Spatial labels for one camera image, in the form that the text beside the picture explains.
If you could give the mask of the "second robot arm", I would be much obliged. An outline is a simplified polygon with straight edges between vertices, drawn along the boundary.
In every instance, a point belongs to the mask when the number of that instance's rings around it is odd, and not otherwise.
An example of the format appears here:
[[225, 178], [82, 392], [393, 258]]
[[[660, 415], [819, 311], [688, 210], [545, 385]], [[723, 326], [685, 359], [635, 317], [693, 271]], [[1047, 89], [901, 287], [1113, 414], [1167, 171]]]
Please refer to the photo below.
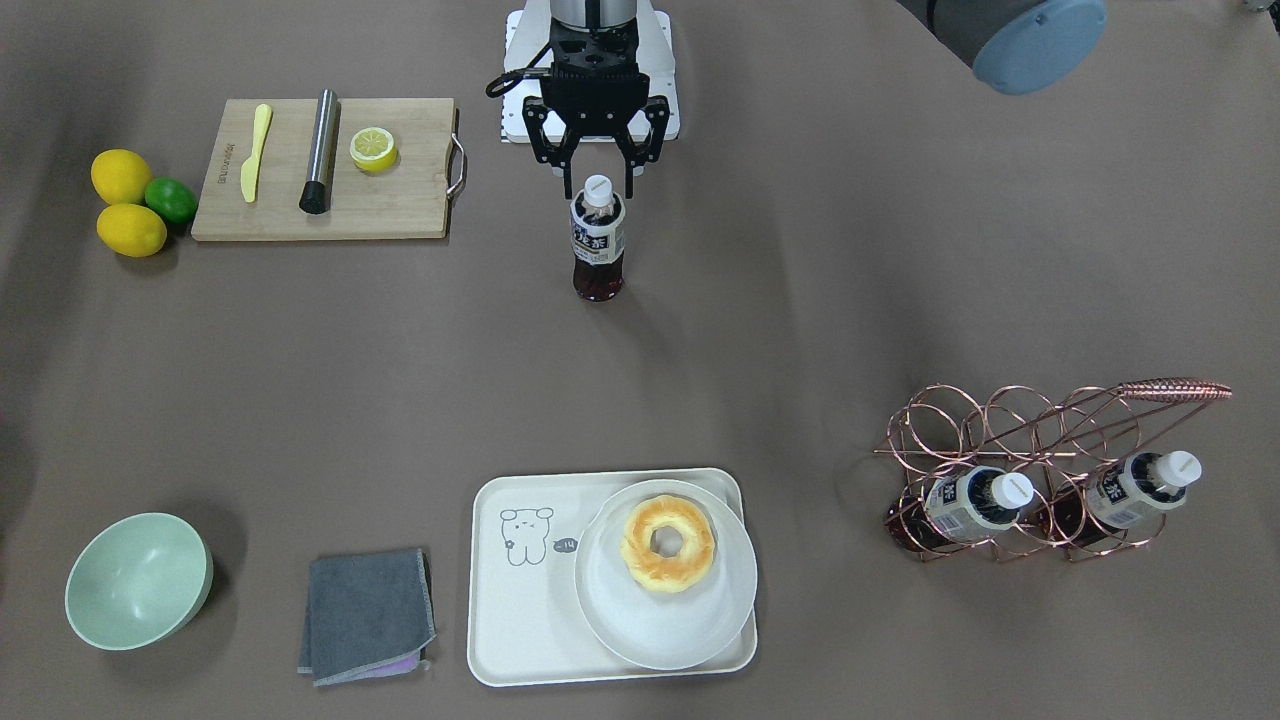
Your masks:
[[900, 1], [931, 35], [1005, 95], [1041, 91], [1075, 70], [1103, 35], [1103, 1]]

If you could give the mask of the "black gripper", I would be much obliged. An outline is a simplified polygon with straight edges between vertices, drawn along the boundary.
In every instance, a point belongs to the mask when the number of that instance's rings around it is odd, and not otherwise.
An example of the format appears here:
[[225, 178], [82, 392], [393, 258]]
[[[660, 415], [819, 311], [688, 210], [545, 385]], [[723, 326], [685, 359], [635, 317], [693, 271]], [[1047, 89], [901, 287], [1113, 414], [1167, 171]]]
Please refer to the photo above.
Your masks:
[[634, 197], [635, 176], [660, 156], [669, 102], [650, 95], [637, 47], [637, 26], [552, 26], [547, 44], [522, 68], [522, 82], [536, 79], [540, 86], [538, 96], [524, 100], [529, 141], [535, 158], [559, 172], [564, 200], [573, 197], [579, 141], [614, 141], [623, 156], [627, 200]]

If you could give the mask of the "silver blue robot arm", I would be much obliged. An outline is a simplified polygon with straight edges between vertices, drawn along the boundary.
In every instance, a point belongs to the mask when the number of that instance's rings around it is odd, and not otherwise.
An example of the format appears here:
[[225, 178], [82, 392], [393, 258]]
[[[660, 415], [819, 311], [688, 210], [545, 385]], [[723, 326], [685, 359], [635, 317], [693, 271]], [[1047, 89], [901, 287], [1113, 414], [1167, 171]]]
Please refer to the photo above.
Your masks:
[[535, 158], [561, 170], [564, 196], [573, 195], [571, 161], [585, 137], [613, 138], [626, 164], [625, 196], [634, 177], [657, 161], [672, 117], [669, 100], [650, 92], [641, 72], [635, 1], [553, 1], [547, 69], [525, 67], [538, 96], [524, 100], [522, 118]]

